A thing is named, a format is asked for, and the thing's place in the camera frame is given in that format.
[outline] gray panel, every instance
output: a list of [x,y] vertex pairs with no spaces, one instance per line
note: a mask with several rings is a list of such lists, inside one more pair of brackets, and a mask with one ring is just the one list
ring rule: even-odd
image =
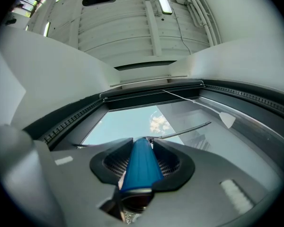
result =
[[0,183],[36,226],[65,226],[30,136],[9,126],[0,127]]
[[[226,159],[192,147],[168,141],[164,142],[168,146],[188,154],[195,163],[195,173],[178,191],[156,193],[148,208],[134,225],[142,227],[177,226],[181,224],[181,226],[213,227],[232,221],[239,217],[239,213],[220,187],[220,182],[226,179],[233,179],[254,203],[260,202],[267,194],[267,191],[257,181]],[[55,166],[52,161],[53,165],[50,168],[58,168],[62,173],[60,175],[64,177],[64,182],[62,179],[57,179],[56,176],[49,177],[54,182],[51,185],[57,185],[55,187],[55,194],[59,195],[57,199],[59,202],[61,201],[63,208],[71,208],[68,213],[73,211],[69,205],[73,205],[73,201],[75,201],[78,213],[72,218],[78,218],[82,215],[80,218],[84,217],[86,221],[92,219],[93,226],[122,224],[119,220],[97,209],[97,206],[113,195],[114,186],[102,184],[89,169],[90,159],[108,148],[109,146],[102,145],[51,153],[54,160],[68,156],[73,158],[71,162],[60,166]],[[47,163],[45,167],[48,168],[47,173],[50,172],[50,175],[54,173]],[[71,184],[73,184],[73,190],[70,194],[66,188],[70,188]]]
[[178,191],[156,193],[135,224],[138,226],[214,227],[239,217],[220,182],[233,179],[254,203],[267,194],[254,179],[226,159],[212,153],[165,142],[188,154],[195,163],[192,178]]
[[[101,211],[99,207],[109,200],[115,186],[101,183],[89,168],[90,159],[108,147],[50,152],[46,144],[35,141],[47,181],[65,214],[70,227],[124,226]],[[71,156],[71,162],[57,166],[55,160]]]
[[269,193],[258,205],[248,211],[246,214],[240,216],[239,218],[226,223],[220,227],[245,227],[251,226],[255,223],[271,206],[271,204],[276,200],[282,188],[278,188],[273,192]]

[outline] cable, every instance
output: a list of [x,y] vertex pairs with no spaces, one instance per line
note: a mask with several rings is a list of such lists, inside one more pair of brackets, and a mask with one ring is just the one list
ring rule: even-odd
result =
[[199,105],[201,105],[201,106],[203,106],[203,107],[205,107],[205,108],[209,108],[210,110],[213,110],[213,111],[214,111],[215,113],[217,113],[217,114],[220,114],[220,112],[218,112],[217,110],[215,110],[215,109],[213,109],[213,108],[211,108],[211,107],[209,107],[209,106],[207,106],[207,105],[204,105],[204,104],[201,104],[201,103],[199,103],[199,102],[196,102],[195,100],[191,100],[191,99],[188,99],[188,98],[179,96],[179,95],[177,95],[177,94],[170,93],[170,92],[165,91],[165,90],[162,90],[162,91],[164,91],[164,92],[166,92],[166,93],[169,93],[169,94],[172,94],[172,95],[174,95],[174,96],[180,97],[180,98],[182,98],[182,99],[184,99],[184,100],[191,101],[191,102],[193,102],[194,104],[199,104]]
[[178,27],[179,27],[179,31],[180,31],[180,35],[181,35],[181,40],[182,40],[183,44],[185,45],[185,47],[188,49],[189,54],[191,55],[191,54],[192,54],[191,50],[190,50],[190,49],[188,48],[188,46],[184,43],[183,36],[182,36],[182,32],[181,32],[181,28],[180,28],[180,24],[179,24],[177,15],[176,15],[176,13],[175,13],[175,10],[174,10],[173,8],[172,8],[172,10],[173,10],[173,12],[174,12],[174,14],[175,14],[175,17],[176,17],[176,21],[177,21],[177,24],[178,24]]

